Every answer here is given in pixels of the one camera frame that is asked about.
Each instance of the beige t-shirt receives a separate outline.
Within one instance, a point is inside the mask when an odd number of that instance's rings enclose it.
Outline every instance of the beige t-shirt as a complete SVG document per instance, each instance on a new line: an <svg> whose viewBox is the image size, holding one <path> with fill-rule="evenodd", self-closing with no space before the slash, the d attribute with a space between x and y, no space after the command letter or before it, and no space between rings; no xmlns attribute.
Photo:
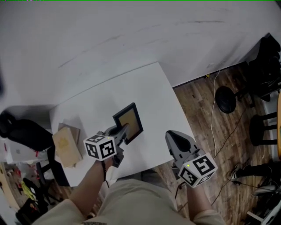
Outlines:
<svg viewBox="0 0 281 225"><path fill-rule="evenodd" d="M85 218L71 200L64 200L34 222L34 225L224 225L214 210L195 216L194 222L178 214L171 193L138 181L118 181L110 187L98 215Z"/></svg>

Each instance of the shirt sleeve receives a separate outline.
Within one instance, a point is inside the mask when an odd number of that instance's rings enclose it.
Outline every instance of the shirt sleeve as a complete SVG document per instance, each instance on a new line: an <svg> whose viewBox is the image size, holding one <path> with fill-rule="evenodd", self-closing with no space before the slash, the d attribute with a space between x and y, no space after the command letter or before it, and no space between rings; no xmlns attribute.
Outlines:
<svg viewBox="0 0 281 225"><path fill-rule="evenodd" d="M84 220L84 216L76 205L71 200L66 199L41 216L33 225L76 225L81 224Z"/></svg>
<svg viewBox="0 0 281 225"><path fill-rule="evenodd" d="M214 210L198 213L193 222L196 225L225 225L223 218Z"/></svg>

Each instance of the black stool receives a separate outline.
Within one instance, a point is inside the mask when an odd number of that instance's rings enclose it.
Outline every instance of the black stool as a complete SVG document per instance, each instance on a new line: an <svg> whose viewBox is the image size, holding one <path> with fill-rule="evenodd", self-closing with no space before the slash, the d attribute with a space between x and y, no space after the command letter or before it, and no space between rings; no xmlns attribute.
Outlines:
<svg viewBox="0 0 281 225"><path fill-rule="evenodd" d="M277 140L264 140L264 131L277 129L277 125L265 126L264 120L276 118L277 112L273 112L264 116L254 115L250 122L250 139L253 146L259 145L277 145Z"/></svg>

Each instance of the shoe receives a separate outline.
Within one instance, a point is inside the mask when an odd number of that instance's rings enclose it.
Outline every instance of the shoe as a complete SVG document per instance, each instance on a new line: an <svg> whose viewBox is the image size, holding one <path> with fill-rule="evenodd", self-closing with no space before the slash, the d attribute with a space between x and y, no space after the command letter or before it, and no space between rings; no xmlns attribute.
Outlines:
<svg viewBox="0 0 281 225"><path fill-rule="evenodd" d="M241 163L236 164L236 166L234 167L234 169L231 172L231 178L230 178L231 181L235 181L237 179L236 173L241 168L242 168L242 164Z"/></svg>

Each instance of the person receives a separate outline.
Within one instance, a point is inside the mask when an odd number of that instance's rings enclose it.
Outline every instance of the person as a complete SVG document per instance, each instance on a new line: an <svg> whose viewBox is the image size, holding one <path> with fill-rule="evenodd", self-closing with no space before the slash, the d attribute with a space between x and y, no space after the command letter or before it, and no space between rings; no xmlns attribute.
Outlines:
<svg viewBox="0 0 281 225"><path fill-rule="evenodd" d="M248 176L264 176L273 180L278 185L280 185L281 179L281 162L269 162L258 166L245 166L241 163L235 165L232 173L231 180L235 181L238 178L248 177Z"/></svg>
<svg viewBox="0 0 281 225"><path fill-rule="evenodd" d="M106 171L113 160L95 161L69 199L48 211L34 225L224 225L212 209L202 186L187 187L190 220L178 214L174 197L152 170L119 179L109 189L96 217L85 220L93 208Z"/></svg>

